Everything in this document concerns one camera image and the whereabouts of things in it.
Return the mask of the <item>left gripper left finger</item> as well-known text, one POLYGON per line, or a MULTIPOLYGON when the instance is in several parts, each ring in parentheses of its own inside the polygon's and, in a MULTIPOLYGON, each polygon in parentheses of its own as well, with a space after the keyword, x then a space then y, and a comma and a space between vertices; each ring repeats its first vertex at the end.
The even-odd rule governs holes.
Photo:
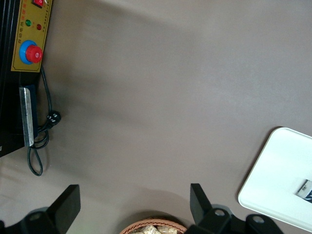
POLYGON ((11 234, 65 234, 81 209, 80 187, 69 185, 45 209, 30 212, 21 221, 9 227, 11 234))

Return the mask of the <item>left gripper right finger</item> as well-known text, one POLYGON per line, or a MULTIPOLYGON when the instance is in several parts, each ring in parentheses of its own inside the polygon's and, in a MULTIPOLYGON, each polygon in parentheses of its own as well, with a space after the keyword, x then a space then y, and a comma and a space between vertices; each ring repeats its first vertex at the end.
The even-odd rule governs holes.
POLYGON ((232 211, 224 205, 213 205, 198 183, 190 185, 190 210, 194 224, 189 234, 232 234, 232 211))

